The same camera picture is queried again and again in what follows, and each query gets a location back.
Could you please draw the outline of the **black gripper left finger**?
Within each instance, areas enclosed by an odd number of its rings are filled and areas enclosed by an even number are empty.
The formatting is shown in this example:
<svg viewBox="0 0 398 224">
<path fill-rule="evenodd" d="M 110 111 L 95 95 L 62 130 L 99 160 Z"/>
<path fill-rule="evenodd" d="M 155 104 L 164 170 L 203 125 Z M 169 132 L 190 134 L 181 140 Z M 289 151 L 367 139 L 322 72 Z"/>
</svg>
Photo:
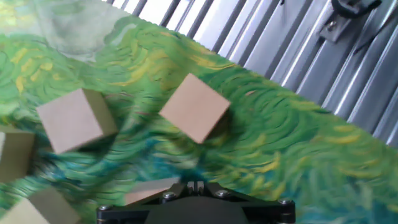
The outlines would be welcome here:
<svg viewBox="0 0 398 224">
<path fill-rule="evenodd" d="M 127 223 L 145 220 L 149 213 L 166 203 L 193 196 L 195 182 L 179 182 L 166 190 L 124 206 L 101 205 L 96 209 L 96 224 Z"/>
</svg>

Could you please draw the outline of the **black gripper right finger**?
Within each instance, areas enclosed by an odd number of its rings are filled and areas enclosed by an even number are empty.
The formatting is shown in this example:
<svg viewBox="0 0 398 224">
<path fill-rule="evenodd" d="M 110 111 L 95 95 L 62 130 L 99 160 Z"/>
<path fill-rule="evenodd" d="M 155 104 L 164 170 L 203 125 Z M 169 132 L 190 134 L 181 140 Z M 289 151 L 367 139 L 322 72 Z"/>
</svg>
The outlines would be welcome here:
<svg viewBox="0 0 398 224">
<path fill-rule="evenodd" d="M 242 211 L 248 223 L 295 223 L 295 202 L 289 199 L 261 200 L 217 183 L 197 183 L 197 195 L 226 202 L 220 208 L 234 205 Z"/>
</svg>

